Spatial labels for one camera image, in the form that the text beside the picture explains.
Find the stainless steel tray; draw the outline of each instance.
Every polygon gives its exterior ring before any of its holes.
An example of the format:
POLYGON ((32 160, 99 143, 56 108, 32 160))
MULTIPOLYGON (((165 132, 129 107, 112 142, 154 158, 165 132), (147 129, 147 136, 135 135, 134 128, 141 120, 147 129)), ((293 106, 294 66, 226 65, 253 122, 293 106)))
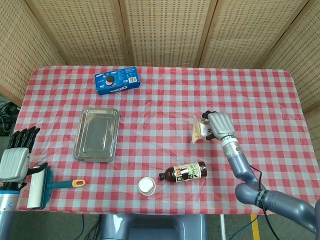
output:
POLYGON ((110 162, 115 157, 119 112, 114 108, 83 111, 73 156, 79 161, 110 162))

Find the blue cookie box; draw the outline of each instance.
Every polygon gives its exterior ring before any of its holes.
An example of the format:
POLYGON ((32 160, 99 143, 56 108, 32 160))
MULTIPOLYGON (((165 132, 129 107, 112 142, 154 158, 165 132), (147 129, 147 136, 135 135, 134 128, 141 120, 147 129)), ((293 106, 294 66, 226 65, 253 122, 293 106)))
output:
POLYGON ((135 89, 140 79, 135 66, 94 75, 96 92, 99 95, 135 89))

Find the lint roller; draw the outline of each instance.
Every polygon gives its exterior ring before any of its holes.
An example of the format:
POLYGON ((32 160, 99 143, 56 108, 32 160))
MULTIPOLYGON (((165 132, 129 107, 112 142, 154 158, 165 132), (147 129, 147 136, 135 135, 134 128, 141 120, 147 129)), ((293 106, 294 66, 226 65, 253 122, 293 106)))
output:
POLYGON ((86 184, 83 179, 53 182, 53 175, 50 167, 34 173, 31 177, 27 209, 44 209, 50 199, 52 189, 78 188, 86 184))

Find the brown bottle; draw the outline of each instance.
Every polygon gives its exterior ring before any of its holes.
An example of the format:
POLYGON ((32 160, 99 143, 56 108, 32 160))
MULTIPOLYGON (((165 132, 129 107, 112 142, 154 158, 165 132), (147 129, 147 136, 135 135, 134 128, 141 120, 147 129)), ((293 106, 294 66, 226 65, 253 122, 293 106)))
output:
POLYGON ((160 180, 182 182, 192 179, 205 178, 207 167, 203 161, 169 167, 164 173, 159 173, 160 180))

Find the robotic arm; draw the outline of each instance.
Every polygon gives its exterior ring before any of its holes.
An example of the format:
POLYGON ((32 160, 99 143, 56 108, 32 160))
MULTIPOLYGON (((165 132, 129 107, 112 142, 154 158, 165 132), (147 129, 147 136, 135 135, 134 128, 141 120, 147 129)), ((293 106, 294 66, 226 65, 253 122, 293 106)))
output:
POLYGON ((301 225, 316 234, 320 240, 320 200, 315 208, 309 203, 279 191, 266 190, 251 169, 246 156, 235 137, 235 128, 226 113, 206 111, 203 119, 210 123, 213 138, 222 141, 221 146, 236 178, 244 181, 235 188, 236 198, 243 204, 270 210, 301 225))

